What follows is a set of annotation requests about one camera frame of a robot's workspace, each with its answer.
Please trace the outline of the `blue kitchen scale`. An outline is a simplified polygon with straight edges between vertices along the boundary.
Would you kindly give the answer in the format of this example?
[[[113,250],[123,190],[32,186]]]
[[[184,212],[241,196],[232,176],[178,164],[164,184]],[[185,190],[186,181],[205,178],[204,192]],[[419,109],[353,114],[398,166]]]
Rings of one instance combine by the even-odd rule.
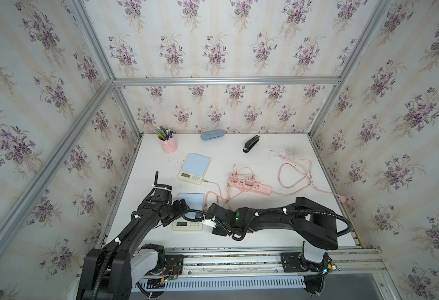
[[[203,194],[179,193],[179,200],[185,200],[189,209],[203,210]],[[173,222],[173,231],[177,232],[200,232],[203,230],[203,215],[197,212],[188,212]]]
[[[177,176],[180,181],[201,185],[209,168],[211,159],[199,154],[191,153],[184,162]]]

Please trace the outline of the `pink USB charger adapter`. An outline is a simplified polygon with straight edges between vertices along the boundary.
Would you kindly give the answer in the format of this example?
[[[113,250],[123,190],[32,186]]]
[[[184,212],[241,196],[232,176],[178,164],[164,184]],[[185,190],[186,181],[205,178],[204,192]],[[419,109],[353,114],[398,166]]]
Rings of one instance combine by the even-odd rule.
[[[237,182],[239,180],[239,174],[237,172],[233,172],[232,175],[230,176],[230,180],[233,182]]]

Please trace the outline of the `pink power strip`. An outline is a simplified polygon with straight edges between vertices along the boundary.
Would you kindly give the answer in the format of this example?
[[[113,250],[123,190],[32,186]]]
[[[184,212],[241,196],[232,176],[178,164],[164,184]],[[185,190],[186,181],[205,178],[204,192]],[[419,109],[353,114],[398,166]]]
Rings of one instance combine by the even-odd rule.
[[[245,193],[245,192],[249,192],[249,193],[257,193],[260,195],[265,195],[265,196],[269,196],[272,194],[272,187],[256,182],[256,181],[252,181],[249,179],[233,179],[230,178],[228,180],[228,186],[238,189],[239,191]]]

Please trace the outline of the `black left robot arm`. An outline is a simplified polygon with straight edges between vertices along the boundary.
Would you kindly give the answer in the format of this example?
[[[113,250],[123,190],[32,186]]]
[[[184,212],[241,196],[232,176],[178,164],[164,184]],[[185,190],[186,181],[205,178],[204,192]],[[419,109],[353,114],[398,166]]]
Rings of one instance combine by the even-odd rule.
[[[158,224],[168,226],[187,209],[185,201],[173,201],[173,187],[158,182],[131,214],[130,222],[107,245],[93,249],[84,259],[76,298],[78,300],[129,299],[133,286],[134,253],[146,235]]]

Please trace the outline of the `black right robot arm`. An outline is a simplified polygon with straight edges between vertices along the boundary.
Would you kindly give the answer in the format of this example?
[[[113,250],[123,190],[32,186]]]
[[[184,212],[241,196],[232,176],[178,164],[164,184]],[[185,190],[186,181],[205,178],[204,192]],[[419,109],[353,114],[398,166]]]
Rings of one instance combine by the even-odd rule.
[[[338,238],[353,230],[351,221],[308,198],[276,208],[240,207],[234,211],[212,204],[206,212],[186,207],[180,215],[187,221],[214,228],[213,233],[243,241],[247,234],[262,230],[290,230],[305,241],[302,262],[320,264],[327,251],[338,249]]]

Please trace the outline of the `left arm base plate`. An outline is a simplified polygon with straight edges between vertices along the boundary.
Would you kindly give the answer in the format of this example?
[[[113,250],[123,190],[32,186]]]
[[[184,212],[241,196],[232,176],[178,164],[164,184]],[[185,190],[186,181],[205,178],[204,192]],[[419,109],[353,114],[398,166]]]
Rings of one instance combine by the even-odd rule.
[[[172,277],[183,274],[184,255],[168,255],[164,246],[146,244],[131,259],[131,278],[137,283],[145,276]]]

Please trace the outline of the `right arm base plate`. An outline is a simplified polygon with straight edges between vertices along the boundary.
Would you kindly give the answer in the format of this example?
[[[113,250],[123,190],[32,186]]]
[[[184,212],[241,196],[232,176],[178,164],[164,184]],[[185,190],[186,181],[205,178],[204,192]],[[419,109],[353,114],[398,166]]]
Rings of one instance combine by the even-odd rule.
[[[320,262],[307,260],[302,252],[283,252],[280,255],[283,272],[307,272],[317,275],[327,274],[333,268],[331,257],[325,253]]]

